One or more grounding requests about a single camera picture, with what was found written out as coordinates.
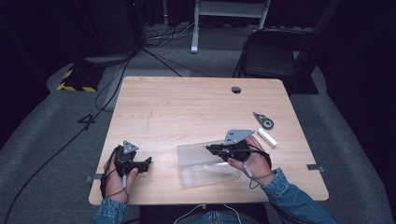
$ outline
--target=person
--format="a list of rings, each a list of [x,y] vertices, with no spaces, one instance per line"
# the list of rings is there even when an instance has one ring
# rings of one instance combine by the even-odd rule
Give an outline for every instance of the person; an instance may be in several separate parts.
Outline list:
[[[262,150],[261,144],[254,136],[246,138],[247,145],[250,149]],[[288,182],[284,176],[282,169],[277,168],[271,170],[267,159],[258,153],[250,153],[248,159],[244,162],[237,161],[233,158],[228,159],[230,165],[242,171],[247,177],[257,182],[268,197],[269,202],[278,212],[281,221],[285,224],[289,223],[337,223],[337,221],[318,203],[316,203],[309,195],[299,189],[297,186]],[[110,164],[109,171],[115,169],[114,159]],[[106,183],[106,197],[102,201],[101,206],[94,215],[95,223],[123,223],[129,200],[129,194],[132,185],[137,176],[137,169],[134,168],[129,173],[127,185],[123,191],[122,180],[117,172],[109,172]],[[217,212],[214,217],[213,213],[204,213],[181,219],[177,223],[212,223],[211,219],[215,219],[217,223],[257,223],[254,220],[243,218],[240,216],[233,217],[230,213]]]

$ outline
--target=white tube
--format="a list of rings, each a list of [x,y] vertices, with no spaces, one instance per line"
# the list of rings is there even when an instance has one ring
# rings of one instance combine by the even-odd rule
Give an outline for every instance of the white tube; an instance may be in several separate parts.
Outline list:
[[[277,141],[272,138],[269,133],[266,133],[263,128],[260,128],[257,132],[271,147],[275,147],[277,145]]]

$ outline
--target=denim jacket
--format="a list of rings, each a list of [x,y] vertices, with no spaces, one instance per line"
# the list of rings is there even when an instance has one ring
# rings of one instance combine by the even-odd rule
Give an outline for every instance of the denim jacket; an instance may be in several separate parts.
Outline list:
[[[337,223],[335,219],[324,210],[309,195],[288,182],[282,170],[276,170],[276,176],[271,182],[262,187],[270,203],[279,213],[283,223]],[[112,200],[103,200],[99,210],[94,216],[97,224],[123,223],[127,206]],[[178,223],[212,223],[216,220],[221,224],[239,224],[238,217],[226,212],[208,212],[194,219],[180,220]],[[241,223],[257,224],[252,220],[241,218]]]

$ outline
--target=clear plastic container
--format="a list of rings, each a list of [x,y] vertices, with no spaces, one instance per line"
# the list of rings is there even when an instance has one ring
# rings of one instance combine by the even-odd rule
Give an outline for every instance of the clear plastic container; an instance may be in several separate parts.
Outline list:
[[[195,188],[216,182],[237,179],[241,172],[212,155],[204,145],[221,144],[222,141],[177,147],[180,181],[183,188]]]

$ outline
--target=hand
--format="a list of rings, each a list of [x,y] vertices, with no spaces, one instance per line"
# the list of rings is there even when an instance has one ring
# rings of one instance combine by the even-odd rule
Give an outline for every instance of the hand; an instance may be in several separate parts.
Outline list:
[[[254,136],[249,136],[246,138],[247,145],[250,149],[253,150],[261,150],[264,151],[262,148],[262,145],[257,141],[257,139]],[[242,171],[245,173],[245,175],[248,176],[246,173],[246,170],[244,169],[244,163],[241,161],[237,161],[233,158],[228,159],[228,162],[231,164],[231,166],[235,167],[236,169]],[[253,178],[257,177],[263,177],[260,179],[254,179],[257,183],[259,183],[261,186],[267,185],[271,180],[274,178],[275,174],[271,173],[271,168],[267,162],[267,160],[264,158],[264,156],[260,155],[259,153],[254,153],[251,152],[250,156],[248,159],[245,161],[245,165],[248,167],[250,172],[253,174]]]
[[[120,203],[127,203],[129,200],[129,195],[131,195],[132,185],[134,183],[134,179],[137,176],[138,170],[137,168],[134,168],[131,173],[128,174],[126,178],[126,188],[125,190],[122,190],[122,178],[116,171],[116,165],[114,163],[115,158],[116,155],[113,156],[106,174],[106,198],[118,201]]]

